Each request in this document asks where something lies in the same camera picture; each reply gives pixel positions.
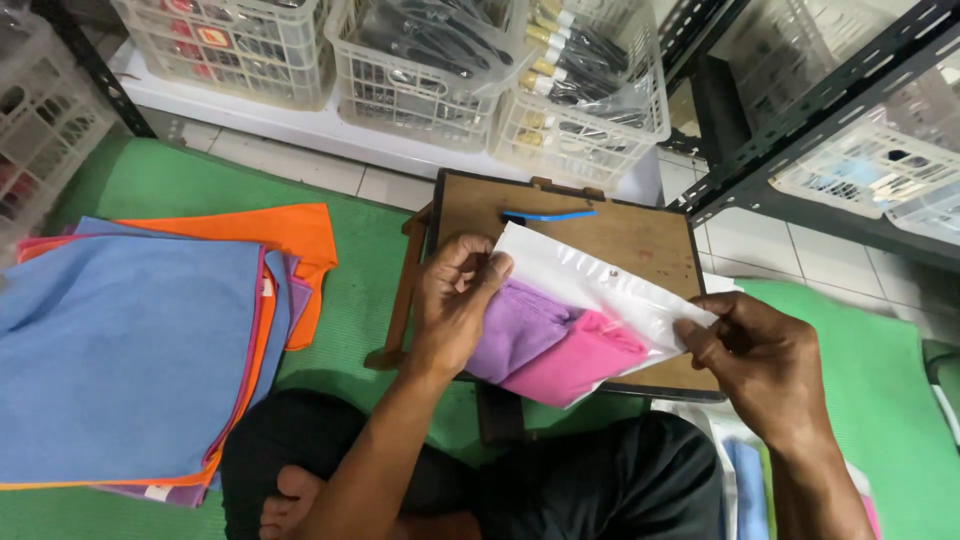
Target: wooden board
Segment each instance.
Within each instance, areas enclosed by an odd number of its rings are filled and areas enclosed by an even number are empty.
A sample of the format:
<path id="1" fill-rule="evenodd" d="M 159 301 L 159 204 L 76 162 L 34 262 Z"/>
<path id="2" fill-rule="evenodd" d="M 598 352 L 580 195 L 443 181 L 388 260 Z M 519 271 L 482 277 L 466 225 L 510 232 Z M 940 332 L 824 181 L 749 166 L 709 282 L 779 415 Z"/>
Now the wooden board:
<path id="1" fill-rule="evenodd" d="M 553 222 L 528 220 L 527 227 L 683 298 L 703 293 L 700 260 L 692 230 L 682 214 L 613 200 L 590 200 L 583 191 L 556 191 L 560 190 L 544 191 L 539 185 L 442 172 L 434 200 L 434 215 L 439 220 L 437 243 L 460 231 L 498 238 L 505 227 L 500 217 L 504 210 L 557 214 L 594 209 L 595 216 Z M 680 390 L 664 392 L 674 397 L 683 397 L 684 391 L 718 391 L 710 371 L 690 367 L 690 355 L 609 382 L 613 386 L 648 387 L 642 393 L 657 388 Z"/>

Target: white shelf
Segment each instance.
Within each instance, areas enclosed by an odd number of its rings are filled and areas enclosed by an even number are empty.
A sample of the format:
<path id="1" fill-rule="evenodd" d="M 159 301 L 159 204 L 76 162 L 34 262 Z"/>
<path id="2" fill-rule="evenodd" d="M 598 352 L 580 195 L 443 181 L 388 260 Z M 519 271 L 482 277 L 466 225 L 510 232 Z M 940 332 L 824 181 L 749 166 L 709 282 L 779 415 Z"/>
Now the white shelf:
<path id="1" fill-rule="evenodd" d="M 128 40 L 109 62 L 134 103 L 232 130 L 260 135 L 378 167 L 436 180 L 444 167 L 526 182 L 533 176 L 491 158 L 486 152 L 463 154 L 432 144 L 352 126 L 337 114 L 336 89 L 319 112 L 286 110 L 221 94 L 198 86 L 171 83 L 147 71 L 146 62 Z M 608 197 L 655 206 L 660 195 L 660 167 L 654 149 L 630 171 Z"/>

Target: orange cloth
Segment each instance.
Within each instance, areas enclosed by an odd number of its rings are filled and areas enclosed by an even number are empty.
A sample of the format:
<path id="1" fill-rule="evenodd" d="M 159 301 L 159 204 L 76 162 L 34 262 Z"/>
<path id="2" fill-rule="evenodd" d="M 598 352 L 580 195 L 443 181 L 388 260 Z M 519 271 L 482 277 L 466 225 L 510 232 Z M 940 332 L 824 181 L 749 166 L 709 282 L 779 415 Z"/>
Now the orange cloth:
<path id="1" fill-rule="evenodd" d="M 326 205 L 313 203 L 273 209 L 225 213 L 203 217 L 118 219 L 116 223 L 183 234 L 207 240 L 241 240 L 263 244 L 300 257 L 295 276 L 310 284 L 313 294 L 287 340 L 287 351 L 297 351 L 313 341 L 320 320 L 320 293 L 327 270 L 337 267 L 333 228 Z"/>
<path id="2" fill-rule="evenodd" d="M 30 260 L 33 257 L 38 257 L 47 251 L 55 249 L 67 242 L 69 239 L 53 239 L 51 242 L 39 244 L 27 248 L 21 252 L 20 256 L 17 257 L 17 260 Z M 39 248 L 48 247 L 47 250 L 40 250 Z M 267 280 L 270 280 L 270 290 L 274 290 L 274 275 L 270 272 L 270 269 L 266 266 L 263 267 L 263 277 Z M 240 417 L 243 415 L 243 412 L 247 409 L 247 406 L 250 404 L 250 399 L 253 396 L 253 390 L 256 388 L 256 382 L 260 376 L 260 365 L 263 363 L 263 353 L 267 347 L 267 339 L 270 337 L 270 328 L 274 322 L 274 312 L 276 311 L 276 295 L 271 294 L 270 296 L 263 296 L 260 299 L 260 326 L 257 329 L 255 349 L 253 352 L 253 362 L 251 365 L 250 376 L 247 379 L 247 389 L 244 393 L 243 401 L 238 407 L 239 413 L 231 419 L 230 429 L 232 430 L 236 423 L 239 422 Z M 199 473 L 194 473 L 192 475 L 187 475 L 185 477 L 177 477 L 174 479 L 129 479 L 129 480 L 108 480 L 108 481 L 85 481 L 85 482 L 49 482 L 49 483 L 5 483 L 0 484 L 0 491 L 12 491 L 16 489 L 38 489 L 45 487 L 74 487 L 81 485 L 96 485 L 96 484 L 136 484 L 136 485 L 172 485 L 172 486 L 184 486 L 184 485 L 195 485 L 202 483 L 204 485 L 209 485 L 210 481 L 213 479 L 213 473 L 216 472 L 217 467 L 220 466 L 220 458 L 223 453 L 224 441 L 221 441 L 219 448 L 213 455 L 210 457 L 210 460 L 207 461 L 204 469 Z"/>

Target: hand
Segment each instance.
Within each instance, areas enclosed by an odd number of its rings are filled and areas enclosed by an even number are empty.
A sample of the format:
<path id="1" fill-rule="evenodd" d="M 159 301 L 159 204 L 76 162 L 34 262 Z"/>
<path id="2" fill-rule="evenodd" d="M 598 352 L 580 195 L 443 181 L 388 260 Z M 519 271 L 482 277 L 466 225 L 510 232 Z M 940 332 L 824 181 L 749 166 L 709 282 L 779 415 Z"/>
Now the hand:
<path id="1" fill-rule="evenodd" d="M 833 440 L 813 327 L 741 292 L 690 302 L 720 320 L 705 329 L 684 319 L 675 331 L 747 427 L 782 453 Z"/>
<path id="2" fill-rule="evenodd" d="M 514 268 L 509 256 L 492 251 L 492 240 L 461 233 L 426 262 L 414 293 L 414 343 L 401 369 L 446 380 L 464 369 L 487 304 Z"/>

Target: tile floor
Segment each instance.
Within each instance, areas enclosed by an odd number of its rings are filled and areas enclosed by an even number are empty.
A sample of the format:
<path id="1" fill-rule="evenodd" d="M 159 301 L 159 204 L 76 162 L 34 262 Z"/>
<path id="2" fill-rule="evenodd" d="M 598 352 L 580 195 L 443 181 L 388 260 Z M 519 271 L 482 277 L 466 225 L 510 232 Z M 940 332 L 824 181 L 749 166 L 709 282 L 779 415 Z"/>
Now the tile floor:
<path id="1" fill-rule="evenodd" d="M 433 197 L 433 184 L 423 179 L 143 111 L 161 137 L 280 177 L 409 210 Z M 658 151 L 667 201 L 708 171 L 701 160 Z M 725 210 L 694 232 L 705 272 L 805 283 L 837 302 L 911 321 L 924 336 L 960 345 L 958 276 L 743 209 Z"/>

